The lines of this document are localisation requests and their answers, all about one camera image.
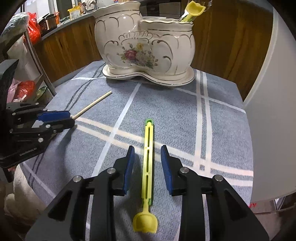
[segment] metal screw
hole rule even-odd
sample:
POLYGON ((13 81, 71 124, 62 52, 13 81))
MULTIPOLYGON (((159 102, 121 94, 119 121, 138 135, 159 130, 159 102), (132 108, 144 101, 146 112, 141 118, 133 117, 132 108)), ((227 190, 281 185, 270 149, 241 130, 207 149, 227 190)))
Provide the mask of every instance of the metal screw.
POLYGON ((77 183, 77 182, 80 182, 80 181, 81 181, 81 179, 82 179, 82 177, 81 177, 81 176, 75 176, 75 177, 73 177, 73 179, 72 179, 72 180, 73 180, 74 182, 76 182, 76 183, 77 183))
POLYGON ((189 172, 189 169, 187 167, 181 167, 180 168, 180 172, 182 172, 182 173, 188 173, 189 172))
POLYGON ((107 169, 107 173, 109 174, 113 174, 114 172, 116 172, 116 169, 113 167, 107 169))
POLYGON ((220 182, 223 181, 223 177, 221 175, 215 175, 215 179, 220 182))

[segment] yellow plastic spoon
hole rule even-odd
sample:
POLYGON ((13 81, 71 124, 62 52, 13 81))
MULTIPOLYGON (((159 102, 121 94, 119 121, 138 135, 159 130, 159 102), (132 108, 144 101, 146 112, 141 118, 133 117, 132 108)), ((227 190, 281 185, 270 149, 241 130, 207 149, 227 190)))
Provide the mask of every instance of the yellow plastic spoon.
POLYGON ((142 176, 143 212, 137 213, 133 218, 133 230, 135 232, 156 233, 157 218, 149 212, 152 198, 152 168, 153 168, 153 122, 146 121, 144 159, 142 176))
POLYGON ((192 22, 197 16, 205 11, 205 6, 200 5, 194 1, 187 4, 185 13, 180 18, 179 22, 192 22))

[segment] wooden cabinet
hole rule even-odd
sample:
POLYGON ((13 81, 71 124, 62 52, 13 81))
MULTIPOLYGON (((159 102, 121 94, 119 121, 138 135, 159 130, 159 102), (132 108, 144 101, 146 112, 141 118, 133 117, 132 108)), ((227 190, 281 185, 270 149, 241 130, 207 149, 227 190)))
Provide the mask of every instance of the wooden cabinet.
POLYGON ((77 21, 34 45, 51 82, 101 58, 93 16, 77 21))
POLYGON ((194 21, 191 66, 237 84, 243 99, 252 88, 269 46, 273 14, 240 0, 213 1, 194 21))
MULTIPOLYGON (((184 8, 187 0, 182 0, 184 8)), ((273 13, 247 1, 215 0, 194 21, 191 66, 235 82, 246 98, 262 67, 273 13)), ((77 21, 35 45, 49 79, 57 79, 102 59, 94 39, 94 17, 77 21)))

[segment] green tip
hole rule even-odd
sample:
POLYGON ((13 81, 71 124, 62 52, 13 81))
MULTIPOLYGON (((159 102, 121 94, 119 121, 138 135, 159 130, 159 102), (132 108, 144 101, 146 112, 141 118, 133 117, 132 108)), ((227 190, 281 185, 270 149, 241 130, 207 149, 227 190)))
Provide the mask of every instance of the green tip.
POLYGON ((145 125, 147 125, 148 122, 151 122, 151 124, 153 125, 153 120, 152 120, 152 119, 147 119, 147 120, 145 121, 145 125))

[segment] blue tablecloth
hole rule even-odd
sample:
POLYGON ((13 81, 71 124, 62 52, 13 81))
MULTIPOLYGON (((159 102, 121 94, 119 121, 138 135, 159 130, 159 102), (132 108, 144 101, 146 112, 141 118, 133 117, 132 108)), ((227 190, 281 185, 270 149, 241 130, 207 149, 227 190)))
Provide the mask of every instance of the blue tablecloth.
MULTIPOLYGON (((167 88, 136 77, 108 80, 103 61, 93 62, 73 79, 57 87, 48 110, 69 110, 72 115, 112 90, 79 119, 77 126, 58 134, 46 152, 21 164, 29 185, 46 203, 75 175, 96 176, 135 147, 130 190, 114 198, 117 240, 178 240, 181 197, 166 190, 160 147, 181 159, 200 175, 223 175, 249 204, 253 180, 250 130, 242 99, 232 82, 195 70, 195 80, 167 88), (145 120, 155 124, 154 196, 150 208, 158 219, 156 234, 134 233, 132 220, 142 211, 141 177, 145 120)), ((209 239, 205 205, 206 233, 209 239)))

